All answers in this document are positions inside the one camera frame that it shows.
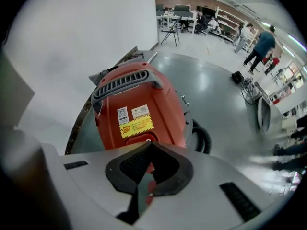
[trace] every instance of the teal shirt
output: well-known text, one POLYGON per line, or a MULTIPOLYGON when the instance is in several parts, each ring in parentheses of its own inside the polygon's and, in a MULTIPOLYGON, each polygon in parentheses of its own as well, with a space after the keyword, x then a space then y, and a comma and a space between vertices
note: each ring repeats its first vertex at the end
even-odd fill
POLYGON ((262 32, 259 35, 259 41, 257 42, 254 50, 257 51, 263 58, 266 57, 270 48, 275 48, 275 38, 269 32, 262 32))

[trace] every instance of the brown wall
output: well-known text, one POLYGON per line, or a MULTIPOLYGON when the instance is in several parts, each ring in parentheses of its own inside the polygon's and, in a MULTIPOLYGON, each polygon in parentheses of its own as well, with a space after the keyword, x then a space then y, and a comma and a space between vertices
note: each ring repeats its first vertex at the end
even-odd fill
MULTIPOLYGON (((259 30, 259 33, 263 29, 251 18, 247 17, 245 14, 236 10, 235 8, 228 6, 224 3, 215 0, 155 0, 156 4, 163 4, 163 7, 173 8, 175 4, 190 4, 191 9, 195 10, 197 6, 207 6, 209 9, 216 10, 219 7, 222 10, 225 10, 234 16, 246 20, 248 23, 252 23, 255 29, 259 30)), ((282 53, 282 49, 276 44, 275 56, 279 56, 282 53)))

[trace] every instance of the black bag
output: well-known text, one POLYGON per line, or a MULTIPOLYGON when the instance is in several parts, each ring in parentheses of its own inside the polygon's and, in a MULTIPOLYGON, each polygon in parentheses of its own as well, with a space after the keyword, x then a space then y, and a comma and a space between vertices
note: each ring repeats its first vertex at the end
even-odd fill
POLYGON ((244 80, 244 77, 239 71, 236 71, 235 73, 231 74, 231 77, 235 83, 240 83, 244 80))

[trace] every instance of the black slot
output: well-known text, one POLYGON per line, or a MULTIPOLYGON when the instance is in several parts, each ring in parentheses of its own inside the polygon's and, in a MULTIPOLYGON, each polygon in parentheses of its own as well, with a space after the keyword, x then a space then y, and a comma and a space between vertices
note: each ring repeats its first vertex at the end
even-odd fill
POLYGON ((261 211, 233 182, 221 184, 220 188, 245 222, 260 214, 261 211))
POLYGON ((70 170, 70 169, 74 169, 74 168, 78 168, 78 167, 81 167, 81 166, 85 166, 87 165, 88 162, 87 161, 78 161, 78 162, 73 162, 73 163, 66 163, 64 164, 64 167, 66 170, 70 170))

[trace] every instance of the man in teal shirt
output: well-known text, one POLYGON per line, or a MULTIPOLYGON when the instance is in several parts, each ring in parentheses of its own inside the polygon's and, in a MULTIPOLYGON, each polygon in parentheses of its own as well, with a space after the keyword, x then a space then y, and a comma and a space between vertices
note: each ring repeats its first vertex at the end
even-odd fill
POLYGON ((274 32, 275 27, 273 25, 270 26, 269 32, 262 32, 259 34, 259 41, 257 42, 256 46, 254 47, 254 50, 250 53, 250 55, 246 58, 246 60, 243 63, 243 66, 245 66, 248 62, 250 62, 255 56, 256 59, 254 60, 253 64, 251 65, 250 69, 248 70, 251 74, 253 73, 253 70, 258 65, 258 63, 266 57, 268 52, 273 51, 275 49, 275 38, 274 38, 274 32))

